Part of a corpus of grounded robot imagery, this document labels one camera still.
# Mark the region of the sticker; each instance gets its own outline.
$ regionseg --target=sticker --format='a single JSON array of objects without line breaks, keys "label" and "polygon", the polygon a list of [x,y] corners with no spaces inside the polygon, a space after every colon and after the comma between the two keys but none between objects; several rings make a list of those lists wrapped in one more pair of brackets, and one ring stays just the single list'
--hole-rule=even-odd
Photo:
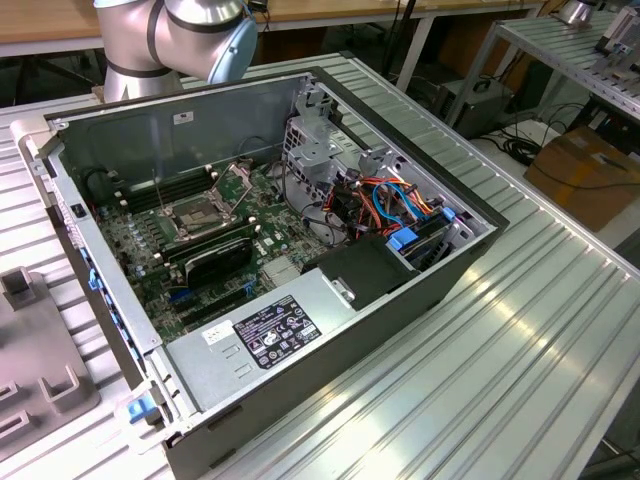
[{"label": "sticker", "polygon": [[202,332],[202,338],[207,342],[207,345],[211,346],[231,334],[233,334],[233,322],[231,320],[225,320],[215,327],[211,327]]},{"label": "sticker", "polygon": [[174,125],[181,125],[189,122],[193,122],[193,112],[176,113],[173,116]]},{"label": "sticker", "polygon": [[291,295],[236,323],[233,329],[265,370],[321,335]]}]

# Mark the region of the black power cable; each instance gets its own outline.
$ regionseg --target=black power cable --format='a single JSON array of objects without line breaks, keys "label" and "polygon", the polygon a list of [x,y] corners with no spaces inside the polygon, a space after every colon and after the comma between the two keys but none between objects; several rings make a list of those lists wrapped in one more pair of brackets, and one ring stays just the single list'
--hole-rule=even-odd
[{"label": "black power cable", "polygon": [[400,4],[402,0],[398,0],[396,2],[396,14],[393,17],[393,23],[391,24],[391,29],[389,30],[389,39],[384,46],[384,52],[382,52],[382,65],[381,68],[384,68],[385,62],[387,61],[387,54],[389,53],[389,46],[393,43],[393,39],[396,33],[396,23],[398,23],[398,15],[400,14]]},{"label": "black power cable", "polygon": [[396,53],[400,48],[400,41],[405,36],[407,29],[409,28],[409,20],[411,20],[411,15],[413,14],[413,9],[415,8],[415,6],[416,0],[409,0],[407,2],[407,6],[404,9],[404,14],[402,15],[402,20],[400,21],[400,30],[398,32],[398,35],[396,35],[395,38],[391,39],[391,48],[389,49],[387,58],[384,59],[384,62],[382,64],[382,71],[380,72],[380,75],[382,75],[384,78],[387,78],[389,76],[389,73],[391,72],[393,59],[395,58]]}]

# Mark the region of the blue latch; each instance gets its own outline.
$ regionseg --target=blue latch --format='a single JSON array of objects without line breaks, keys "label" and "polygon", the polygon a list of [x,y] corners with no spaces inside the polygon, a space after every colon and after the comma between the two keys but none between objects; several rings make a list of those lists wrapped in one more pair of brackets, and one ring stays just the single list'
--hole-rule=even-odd
[{"label": "blue latch", "polygon": [[413,230],[409,227],[404,227],[398,230],[397,232],[393,232],[389,237],[389,244],[394,248],[394,250],[400,250],[405,245],[413,242],[418,239],[418,235],[415,234]]},{"label": "blue latch", "polygon": [[444,207],[442,209],[442,214],[445,216],[447,220],[453,222],[453,219],[456,218],[456,212],[453,211],[453,208]]},{"label": "blue latch", "polygon": [[151,398],[151,394],[147,393],[127,405],[127,411],[129,412],[129,423],[133,424],[157,412],[158,407]]},{"label": "blue latch", "polygon": [[89,270],[89,287],[91,290],[97,290],[98,286],[98,274],[96,273],[96,269],[92,268]]}]

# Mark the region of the aluminum table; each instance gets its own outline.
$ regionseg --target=aluminum table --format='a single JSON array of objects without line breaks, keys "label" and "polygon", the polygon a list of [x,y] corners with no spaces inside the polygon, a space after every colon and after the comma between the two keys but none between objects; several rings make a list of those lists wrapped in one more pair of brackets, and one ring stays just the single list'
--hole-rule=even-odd
[{"label": "aluminum table", "polygon": [[[248,76],[312,65],[511,224],[439,306],[207,478],[577,477],[640,376],[640,272],[361,62],[328,55]],[[103,399],[0,464],[2,478],[171,478],[160,447],[134,454],[111,414],[126,384],[7,129],[30,112],[96,102],[0,115],[0,270],[27,265],[46,275]],[[356,119],[343,121],[375,143]]]},{"label": "aluminum table", "polygon": [[614,18],[614,13],[595,12],[591,19],[591,28],[586,30],[570,28],[553,17],[495,22],[469,69],[460,95],[449,109],[446,123],[455,123],[495,42],[500,38],[563,75],[543,100],[544,105],[550,105],[566,80],[570,79],[640,120],[640,95],[630,94],[616,81],[604,78],[591,69],[595,62],[604,56],[595,50],[595,45]]}]

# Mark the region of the wire bundle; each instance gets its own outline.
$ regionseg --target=wire bundle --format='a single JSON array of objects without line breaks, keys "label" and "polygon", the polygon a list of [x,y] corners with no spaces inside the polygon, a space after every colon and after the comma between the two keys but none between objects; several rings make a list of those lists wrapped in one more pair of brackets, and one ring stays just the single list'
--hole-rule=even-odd
[{"label": "wire bundle", "polygon": [[[406,222],[401,218],[405,212],[413,219],[422,219],[433,211],[414,185],[399,178],[368,177],[358,180],[355,185],[356,188],[352,194],[362,203],[356,238],[360,236],[362,230],[381,232],[383,235],[391,234],[405,226]],[[331,209],[334,198],[335,194],[332,190],[324,205],[325,211]]]}]

